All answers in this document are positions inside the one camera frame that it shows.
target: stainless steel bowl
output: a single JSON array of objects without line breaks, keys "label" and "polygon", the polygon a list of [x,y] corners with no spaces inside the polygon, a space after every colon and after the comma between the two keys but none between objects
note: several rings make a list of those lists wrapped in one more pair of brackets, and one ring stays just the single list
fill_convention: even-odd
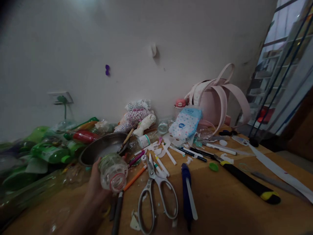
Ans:
[{"label": "stainless steel bowl", "polygon": [[[117,152],[126,137],[127,134],[124,132],[115,132],[101,137],[85,148],[85,150],[79,156],[79,162],[87,167],[92,166],[99,157],[104,157],[109,153]],[[124,148],[118,152],[119,155],[125,151],[128,143],[129,141],[127,141],[124,145]]]}]

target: diaper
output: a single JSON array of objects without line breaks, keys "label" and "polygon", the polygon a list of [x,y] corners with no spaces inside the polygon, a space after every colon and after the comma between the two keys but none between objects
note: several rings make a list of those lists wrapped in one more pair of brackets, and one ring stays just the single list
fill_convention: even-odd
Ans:
[{"label": "diaper", "polygon": [[186,106],[169,128],[171,135],[186,142],[193,137],[202,118],[202,111],[196,106]]}]

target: finger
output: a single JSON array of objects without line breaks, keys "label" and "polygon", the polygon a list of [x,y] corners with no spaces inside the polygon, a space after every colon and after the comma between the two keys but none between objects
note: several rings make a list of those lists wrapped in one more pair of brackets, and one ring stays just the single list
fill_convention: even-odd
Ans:
[{"label": "finger", "polygon": [[93,172],[95,172],[95,171],[98,170],[98,165],[99,165],[100,160],[101,160],[101,159],[98,158],[98,160],[93,164],[92,170],[91,170],[91,174],[92,174]]}]

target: scissor handle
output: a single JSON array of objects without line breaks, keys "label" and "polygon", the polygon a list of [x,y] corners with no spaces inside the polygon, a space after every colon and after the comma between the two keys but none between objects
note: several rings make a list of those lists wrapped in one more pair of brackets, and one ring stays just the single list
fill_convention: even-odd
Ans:
[{"label": "scissor handle", "polygon": [[[151,187],[152,187],[152,180],[149,179],[148,183],[146,184],[145,188],[143,189],[143,191],[140,194],[139,202],[138,202],[138,221],[139,221],[139,226],[140,226],[140,229],[141,229],[142,233],[145,234],[145,235],[149,235],[152,232],[153,227],[154,227],[154,222],[155,222]],[[149,196],[150,196],[151,211],[152,211],[152,226],[151,226],[149,231],[146,231],[146,227],[145,227],[143,219],[142,219],[142,199],[143,199],[143,197],[144,197],[144,195],[146,193],[150,194]]]},{"label": "scissor handle", "polygon": [[[164,208],[164,211],[165,211],[165,214],[167,215],[167,217],[169,217],[170,219],[176,219],[177,215],[178,215],[178,200],[177,200],[177,196],[176,196],[176,192],[174,190],[174,187],[173,185],[167,180],[167,179],[164,179],[164,178],[161,178],[159,176],[155,176],[155,181],[159,187],[159,191],[160,191],[160,195],[161,195],[161,199],[162,199],[162,203],[163,203],[163,208]],[[162,189],[161,189],[161,184],[162,182],[164,183],[167,183],[171,188],[172,188],[172,191],[175,195],[175,200],[176,200],[176,212],[174,214],[174,216],[171,216],[168,211],[167,211],[167,208],[165,206],[165,202],[164,202],[164,198],[163,198],[163,192],[162,192]]]}]

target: pink backpack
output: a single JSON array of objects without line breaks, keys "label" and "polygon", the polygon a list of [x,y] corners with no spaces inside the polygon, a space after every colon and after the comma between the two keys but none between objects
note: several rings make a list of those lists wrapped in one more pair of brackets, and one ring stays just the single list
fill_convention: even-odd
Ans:
[{"label": "pink backpack", "polygon": [[[227,80],[221,78],[229,66],[231,66],[231,73],[229,77]],[[234,69],[234,64],[227,64],[217,79],[205,80],[195,84],[191,91],[185,96],[185,100],[188,105],[197,105],[202,108],[203,119],[199,122],[199,124],[212,127],[218,126],[215,129],[214,134],[225,122],[229,92],[234,94],[241,106],[243,112],[242,125],[247,124],[251,119],[250,106],[245,95],[238,87],[229,83]]]}]

